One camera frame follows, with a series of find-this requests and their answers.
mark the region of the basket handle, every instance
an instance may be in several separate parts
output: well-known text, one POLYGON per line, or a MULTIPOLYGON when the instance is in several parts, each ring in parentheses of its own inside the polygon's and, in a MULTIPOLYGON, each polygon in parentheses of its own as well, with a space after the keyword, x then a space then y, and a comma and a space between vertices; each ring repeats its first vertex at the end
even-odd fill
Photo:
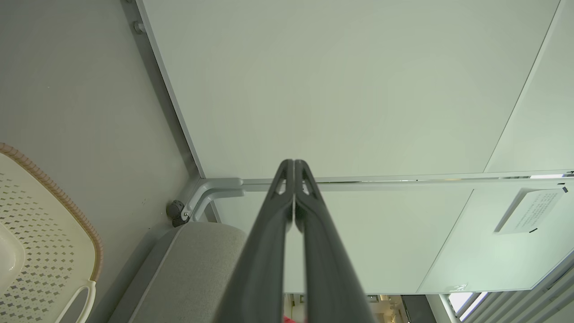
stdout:
POLYGON ((60 313, 60 315, 56 319, 56 323, 60 322, 60 320, 64 317, 64 314, 68 311, 69 307, 76 300, 76 297, 84 289, 88 290, 88 296, 86 297, 84 308, 82 309, 80 316, 77 318, 76 323, 86 323, 86 321, 88 320, 88 316, 90 316, 90 312, 92 311, 92 307, 94 306, 94 300, 96 299, 96 282, 94 282, 93 280, 86 281, 86 284, 84 286, 81 286, 76 290, 72 298, 66 304, 66 307, 64 307, 64 310, 62 310, 62 313, 60 313))

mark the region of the red object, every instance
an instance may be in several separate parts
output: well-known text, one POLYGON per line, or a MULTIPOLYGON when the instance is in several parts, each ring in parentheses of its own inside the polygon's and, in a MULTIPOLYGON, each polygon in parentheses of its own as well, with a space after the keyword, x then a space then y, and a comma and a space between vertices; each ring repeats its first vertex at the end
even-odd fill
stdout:
POLYGON ((287 316, 283 316, 283 323, 297 323, 297 322, 291 320, 287 316))

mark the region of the woven trim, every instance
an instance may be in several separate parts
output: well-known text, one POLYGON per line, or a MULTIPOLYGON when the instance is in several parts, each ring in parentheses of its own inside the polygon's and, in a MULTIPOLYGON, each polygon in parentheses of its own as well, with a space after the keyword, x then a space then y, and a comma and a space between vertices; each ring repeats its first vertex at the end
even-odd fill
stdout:
POLYGON ((90 224, 86 215, 72 202, 70 197, 62 191, 61 188, 56 185, 56 183, 44 173, 36 164, 21 153, 16 148, 7 145, 5 143, 0 143, 0 153, 8 156, 16 163, 18 163, 22 168, 26 169, 30 175, 38 180, 55 198, 62 203, 62 205, 70 212, 70 214, 76 219, 80 226, 86 231, 90 239, 94 244, 94 249, 96 251, 96 261, 94 263, 94 270, 92 272, 91 280, 96 282, 100 277, 102 272, 104 250, 102 245, 102 239, 96 232, 96 229, 90 224))

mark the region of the floor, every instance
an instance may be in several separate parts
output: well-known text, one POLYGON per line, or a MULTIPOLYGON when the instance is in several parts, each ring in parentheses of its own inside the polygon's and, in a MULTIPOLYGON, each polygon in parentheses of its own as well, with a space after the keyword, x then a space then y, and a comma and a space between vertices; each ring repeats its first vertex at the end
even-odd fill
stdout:
POLYGON ((145 36, 121 0, 0 2, 0 142, 30 157, 104 244, 89 322, 106 322, 165 206, 199 178, 145 36))

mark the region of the caster wheel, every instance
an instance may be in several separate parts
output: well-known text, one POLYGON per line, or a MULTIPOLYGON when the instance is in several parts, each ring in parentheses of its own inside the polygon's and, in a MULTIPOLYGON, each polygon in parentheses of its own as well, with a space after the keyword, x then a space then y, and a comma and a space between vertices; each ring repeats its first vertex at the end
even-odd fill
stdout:
POLYGON ((181 211, 185 205, 181 201, 174 200, 168 207, 165 208, 168 218, 174 220, 180 217, 181 211))
POLYGON ((190 218, 191 218, 191 217, 188 217, 187 220, 184 221, 184 220, 181 219, 181 217, 177 217, 177 218, 175 218, 175 219, 172 220, 172 225, 173 225, 174 228, 177 228, 178 226, 184 225, 184 224, 186 224, 187 222, 189 222, 189 219, 190 219, 190 218))

